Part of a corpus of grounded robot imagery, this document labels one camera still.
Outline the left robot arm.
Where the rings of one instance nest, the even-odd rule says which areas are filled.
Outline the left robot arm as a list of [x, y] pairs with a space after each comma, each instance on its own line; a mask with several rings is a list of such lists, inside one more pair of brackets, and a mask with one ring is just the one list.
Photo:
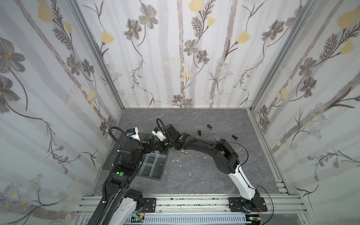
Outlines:
[[139, 173], [143, 155], [155, 151], [153, 141], [140, 143], [135, 139], [119, 144], [118, 158], [102, 186], [102, 198], [89, 225], [123, 225], [134, 212], [143, 221], [145, 216], [140, 213], [155, 211], [155, 198], [144, 200], [142, 192], [129, 188]]

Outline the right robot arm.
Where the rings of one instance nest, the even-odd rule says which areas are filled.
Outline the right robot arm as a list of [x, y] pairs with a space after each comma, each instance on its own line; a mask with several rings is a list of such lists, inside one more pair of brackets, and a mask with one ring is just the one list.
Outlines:
[[239, 155], [226, 140], [207, 141], [187, 133], [181, 134], [171, 124], [154, 128], [152, 134], [166, 147], [173, 147], [178, 151], [193, 150], [212, 157], [216, 168], [227, 174], [240, 192], [240, 197], [229, 201], [231, 211], [242, 213], [268, 211], [264, 198], [244, 174]]

